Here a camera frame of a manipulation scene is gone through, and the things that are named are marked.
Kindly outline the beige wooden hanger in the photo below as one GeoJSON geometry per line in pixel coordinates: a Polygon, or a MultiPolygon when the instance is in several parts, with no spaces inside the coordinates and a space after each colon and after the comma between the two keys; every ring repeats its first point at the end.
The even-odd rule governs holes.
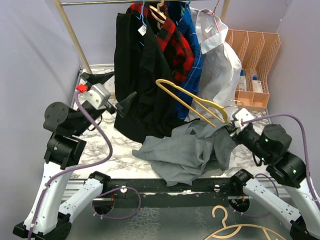
{"type": "Polygon", "coordinates": [[[161,0],[156,7],[150,5],[149,9],[151,12],[151,15],[160,23],[160,24],[164,24],[165,20],[167,19],[166,15],[161,12],[160,7],[162,7],[164,5],[165,1],[161,0]]]}

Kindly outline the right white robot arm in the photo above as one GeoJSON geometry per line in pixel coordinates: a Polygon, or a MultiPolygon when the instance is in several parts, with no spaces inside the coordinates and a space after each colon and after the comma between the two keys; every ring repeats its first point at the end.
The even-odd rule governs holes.
{"type": "Polygon", "coordinates": [[[245,169],[230,179],[230,191],[245,194],[270,211],[290,231],[294,240],[320,238],[320,209],[312,182],[307,180],[307,166],[301,158],[288,151],[292,138],[279,124],[267,125],[258,134],[249,124],[231,133],[237,144],[247,147],[264,165],[270,176],[290,195],[291,206],[267,190],[245,169]]]}

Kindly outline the black hanging shirt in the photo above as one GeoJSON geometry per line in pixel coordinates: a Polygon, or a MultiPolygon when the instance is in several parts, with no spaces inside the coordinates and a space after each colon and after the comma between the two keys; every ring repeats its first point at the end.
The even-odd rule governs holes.
{"type": "Polygon", "coordinates": [[[186,124],[174,115],[176,100],[156,85],[156,80],[173,81],[169,65],[149,24],[137,13],[118,13],[114,52],[114,86],[118,102],[136,92],[128,113],[116,116],[114,127],[132,141],[143,143],[147,136],[171,136],[186,124]]]}

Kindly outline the red black plaid shirt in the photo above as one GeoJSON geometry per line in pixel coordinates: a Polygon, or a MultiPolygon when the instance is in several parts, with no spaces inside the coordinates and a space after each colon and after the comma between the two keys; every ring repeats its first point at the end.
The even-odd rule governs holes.
{"type": "Polygon", "coordinates": [[[180,86],[187,77],[189,46],[175,23],[167,17],[161,28],[151,15],[150,4],[144,5],[146,34],[141,36],[137,19],[141,3],[132,4],[116,17],[114,51],[114,86],[117,99],[125,94],[155,90],[156,80],[166,79],[180,86]]]}

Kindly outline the white hanging shirt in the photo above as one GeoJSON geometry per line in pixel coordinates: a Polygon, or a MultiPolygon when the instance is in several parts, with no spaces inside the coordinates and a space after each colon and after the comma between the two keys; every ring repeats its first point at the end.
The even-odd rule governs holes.
{"type": "Polygon", "coordinates": [[[230,105],[235,99],[242,63],[226,42],[229,28],[215,16],[220,32],[214,27],[209,33],[205,33],[205,29],[214,22],[212,16],[205,14],[204,9],[190,10],[203,58],[197,95],[225,107],[228,117],[231,117],[237,111],[236,107],[230,105]]]}

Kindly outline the beige hanger in foreground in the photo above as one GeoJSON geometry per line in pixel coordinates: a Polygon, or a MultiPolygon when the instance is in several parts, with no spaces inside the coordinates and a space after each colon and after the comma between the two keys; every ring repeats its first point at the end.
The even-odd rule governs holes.
{"type": "Polygon", "coordinates": [[[241,230],[242,228],[254,228],[254,229],[259,229],[264,233],[264,236],[267,240],[271,240],[270,234],[275,236],[275,240],[285,240],[285,238],[280,235],[279,233],[275,232],[274,230],[271,230],[265,226],[261,225],[256,225],[256,224],[249,224],[249,223],[241,223],[241,224],[233,224],[233,225],[227,225],[226,221],[228,219],[228,211],[227,209],[222,206],[222,205],[216,205],[212,208],[211,215],[213,218],[216,217],[216,210],[222,210],[224,213],[223,218],[221,219],[221,224],[222,228],[212,232],[210,235],[208,235],[205,240],[211,240],[213,238],[217,238],[219,240],[227,240],[230,238],[235,237],[241,230]],[[226,230],[234,229],[233,232],[226,234],[226,235],[219,235],[219,233],[222,233],[226,230]]]}

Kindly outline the wooden clothes rack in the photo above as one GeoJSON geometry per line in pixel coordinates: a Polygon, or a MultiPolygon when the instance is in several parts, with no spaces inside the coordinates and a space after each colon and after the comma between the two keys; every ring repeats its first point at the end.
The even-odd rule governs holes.
{"type": "MultiPolygon", "coordinates": [[[[73,30],[73,27],[68,19],[68,16],[63,7],[67,6],[84,6],[84,5],[111,5],[111,4],[133,4],[133,3],[142,3],[143,0],[100,0],[100,1],[82,1],[82,2],[61,2],[60,0],[54,0],[53,3],[60,15],[60,18],[72,40],[73,45],[77,51],[77,54],[84,65],[84,68],[89,74],[92,74],[91,66],[89,65],[87,58],[82,50],[82,47],[78,41],[76,33],[73,30]]],[[[146,3],[160,2],[160,0],[145,0],[146,3]]]]}

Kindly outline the white box in organizer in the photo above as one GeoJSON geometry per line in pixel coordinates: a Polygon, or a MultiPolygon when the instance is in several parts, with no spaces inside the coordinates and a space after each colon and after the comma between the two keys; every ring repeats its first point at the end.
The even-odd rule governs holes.
{"type": "Polygon", "coordinates": [[[239,91],[247,91],[247,78],[246,78],[246,73],[244,69],[242,69],[240,72],[237,89],[239,91]]]}
{"type": "Polygon", "coordinates": [[[254,70],[252,74],[252,88],[254,92],[257,92],[257,93],[264,92],[262,82],[259,80],[256,70],[254,70]]]}

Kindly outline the orange plastic file organizer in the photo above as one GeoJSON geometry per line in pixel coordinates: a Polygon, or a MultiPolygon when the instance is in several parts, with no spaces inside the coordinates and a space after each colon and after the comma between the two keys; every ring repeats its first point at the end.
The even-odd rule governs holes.
{"type": "Polygon", "coordinates": [[[236,90],[235,99],[249,111],[263,112],[270,98],[268,74],[281,46],[277,33],[228,30],[226,42],[232,47],[245,71],[247,91],[236,90]],[[254,92],[252,77],[256,70],[263,92],[254,92]]]}

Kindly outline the grey button shirt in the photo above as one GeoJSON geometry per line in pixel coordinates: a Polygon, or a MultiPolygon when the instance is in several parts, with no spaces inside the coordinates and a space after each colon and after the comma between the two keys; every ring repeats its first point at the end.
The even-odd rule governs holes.
{"type": "Polygon", "coordinates": [[[232,151],[236,148],[226,124],[214,121],[211,126],[194,120],[172,130],[170,137],[147,136],[132,155],[150,161],[151,168],[171,187],[192,182],[213,167],[229,168],[232,151]]]}

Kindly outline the blue plaid shirt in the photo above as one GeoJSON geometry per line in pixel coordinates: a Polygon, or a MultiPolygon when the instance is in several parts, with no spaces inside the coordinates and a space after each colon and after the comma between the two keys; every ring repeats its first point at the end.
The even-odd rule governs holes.
{"type": "Polygon", "coordinates": [[[197,95],[199,93],[200,78],[203,68],[203,58],[201,48],[196,34],[196,29],[192,20],[191,9],[186,2],[168,2],[168,14],[171,20],[176,23],[177,29],[188,43],[186,53],[193,54],[187,58],[187,76],[180,85],[186,91],[197,95]]]}

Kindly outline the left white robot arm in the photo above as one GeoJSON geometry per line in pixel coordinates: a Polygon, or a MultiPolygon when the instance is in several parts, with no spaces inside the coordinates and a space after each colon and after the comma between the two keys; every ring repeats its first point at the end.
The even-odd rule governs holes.
{"type": "Polygon", "coordinates": [[[97,119],[104,112],[125,115],[135,94],[112,105],[110,92],[104,84],[114,72],[101,74],[82,73],[84,84],[75,90],[75,102],[79,96],[83,103],[73,109],[63,102],[51,103],[44,112],[44,129],[51,132],[44,154],[43,175],[26,219],[15,225],[13,234],[27,240],[64,240],[68,237],[76,217],[97,197],[114,197],[116,188],[111,178],[99,171],[91,173],[84,185],[68,200],[63,196],[74,171],[86,168],[79,163],[86,146],[81,135],[92,128],[99,130],[97,119]]]}

